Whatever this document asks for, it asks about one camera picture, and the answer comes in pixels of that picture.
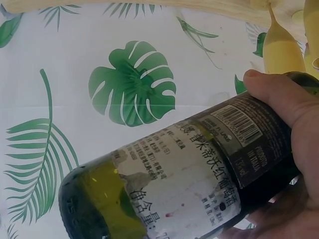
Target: dark green glass bottle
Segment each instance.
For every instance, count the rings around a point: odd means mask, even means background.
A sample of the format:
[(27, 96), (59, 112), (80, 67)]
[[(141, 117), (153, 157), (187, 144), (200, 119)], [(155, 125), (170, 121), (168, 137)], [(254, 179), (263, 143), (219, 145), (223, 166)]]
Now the dark green glass bottle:
[[(319, 81), (287, 76), (317, 95)], [(69, 173), (71, 239), (212, 239), (299, 175), (291, 129), (247, 92)]]

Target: barcode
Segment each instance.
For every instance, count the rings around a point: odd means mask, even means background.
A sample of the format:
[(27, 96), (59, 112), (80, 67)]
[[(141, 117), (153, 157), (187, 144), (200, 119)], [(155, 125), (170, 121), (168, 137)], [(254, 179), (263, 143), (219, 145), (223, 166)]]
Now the barcode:
[(262, 136), (258, 126), (238, 108), (227, 105), (213, 113), (212, 116), (222, 121), (245, 147)]

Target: hand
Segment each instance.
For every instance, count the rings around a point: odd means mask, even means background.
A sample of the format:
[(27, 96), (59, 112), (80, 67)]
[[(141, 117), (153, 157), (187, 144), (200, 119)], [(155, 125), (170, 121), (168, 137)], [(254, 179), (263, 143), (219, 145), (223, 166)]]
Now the hand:
[(283, 75), (249, 70), (244, 84), (292, 128), (294, 160), (302, 176), (248, 216), (256, 228), (230, 228), (218, 238), (319, 239), (319, 99)]

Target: white tablecloth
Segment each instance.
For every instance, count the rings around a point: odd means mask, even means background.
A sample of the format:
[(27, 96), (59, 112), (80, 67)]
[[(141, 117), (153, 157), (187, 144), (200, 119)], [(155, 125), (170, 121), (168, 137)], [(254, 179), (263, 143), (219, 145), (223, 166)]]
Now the white tablecloth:
[[(2, 9), (0, 24), (1, 239), (67, 239), (56, 192), (70, 169), (235, 96), (245, 90), (246, 70), (264, 70), (267, 29), (189, 9), (124, 3), (23, 15)], [(149, 103), (128, 82), (123, 61), (132, 75), (155, 79), (146, 83), (156, 90)], [(99, 71), (113, 75), (104, 82)], [(138, 107), (145, 103), (151, 106)], [(50, 163), (49, 131), (58, 153)], [(30, 142), (42, 144), (23, 148)], [(54, 171), (49, 184), (45, 174)]]

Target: fingernail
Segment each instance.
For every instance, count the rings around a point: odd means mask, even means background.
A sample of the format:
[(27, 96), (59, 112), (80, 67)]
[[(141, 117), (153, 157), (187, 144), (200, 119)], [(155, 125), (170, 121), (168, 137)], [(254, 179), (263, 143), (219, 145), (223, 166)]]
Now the fingernail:
[(258, 77), (258, 76), (261, 76), (263, 73), (259, 72), (259, 71), (256, 71), (256, 70), (248, 70), (246, 71), (245, 75), (244, 75), (244, 78), (246, 77)]

